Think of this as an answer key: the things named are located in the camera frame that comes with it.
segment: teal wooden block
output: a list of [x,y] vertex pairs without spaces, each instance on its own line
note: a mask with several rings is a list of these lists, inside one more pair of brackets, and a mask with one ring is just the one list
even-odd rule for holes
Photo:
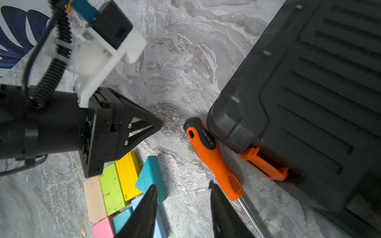
[[[139,205],[139,203],[143,199],[143,197],[144,196],[140,196],[140,197],[135,198],[134,200],[131,201],[132,208],[134,210]],[[168,238],[167,233],[165,231],[162,216],[160,215],[159,208],[157,208],[157,211],[156,211],[155,230],[154,230],[154,237],[153,238]]]
[[134,210],[132,208],[128,208],[124,212],[121,212],[120,214],[113,217],[115,232],[117,234],[124,227],[124,225],[127,223],[128,219],[132,215],[133,211]]
[[135,187],[142,193],[146,193],[152,184],[157,187],[157,203],[160,204],[167,199],[167,194],[156,156],[148,156]]

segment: black coiled cable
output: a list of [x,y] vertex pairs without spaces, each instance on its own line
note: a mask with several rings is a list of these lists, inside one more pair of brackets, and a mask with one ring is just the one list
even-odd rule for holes
[[[54,58],[38,85],[33,88],[33,90],[28,90],[30,69],[37,57],[37,54],[48,38],[50,31],[54,28],[55,23],[57,23],[58,27],[58,39],[69,44],[72,42],[69,19],[65,9],[65,4],[67,2],[68,0],[50,0],[51,8],[53,9],[53,17],[51,18],[50,23],[44,32],[44,35],[41,37],[41,40],[35,47],[26,65],[22,86],[25,90],[27,98],[29,99],[30,105],[36,108],[44,107],[49,101],[50,97],[53,95],[55,89],[57,88],[58,83],[60,82],[67,66],[66,62]],[[69,48],[62,45],[57,45],[56,50],[57,54],[67,59],[70,58],[71,50]]]

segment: screw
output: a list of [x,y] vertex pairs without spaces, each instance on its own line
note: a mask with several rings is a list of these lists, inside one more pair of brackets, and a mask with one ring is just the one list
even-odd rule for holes
[[106,49],[103,50],[103,53],[104,53],[105,55],[107,55],[108,57],[111,56],[111,53],[110,53],[108,50],[106,50]]

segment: lime green wooden block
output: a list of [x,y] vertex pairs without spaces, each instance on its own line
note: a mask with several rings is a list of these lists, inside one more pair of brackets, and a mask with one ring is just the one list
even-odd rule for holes
[[104,204],[106,206],[107,216],[121,210],[130,204],[123,198],[122,187],[120,185],[118,171],[115,164],[103,169],[103,174],[99,177],[101,181]]

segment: marble floor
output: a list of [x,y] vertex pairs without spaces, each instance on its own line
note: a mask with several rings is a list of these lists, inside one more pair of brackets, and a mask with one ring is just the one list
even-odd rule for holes
[[[100,7],[104,0],[90,1]],[[198,159],[182,130],[186,118],[206,118],[224,85],[271,22],[284,0],[116,0],[147,39],[140,59],[119,62],[103,86],[117,90],[160,117],[160,132],[138,145],[140,166],[157,155],[168,193],[160,206],[169,237],[213,237],[213,174]],[[73,34],[85,23],[71,13]],[[2,83],[20,84],[27,56]],[[40,55],[35,84],[50,59]],[[58,90],[71,91],[66,72]],[[245,190],[245,200],[268,237],[342,238],[336,228],[222,146],[226,162]],[[0,169],[18,165],[0,161]],[[0,178],[0,237],[92,237],[77,152],[50,155],[41,166]],[[237,202],[232,203],[254,235]]]

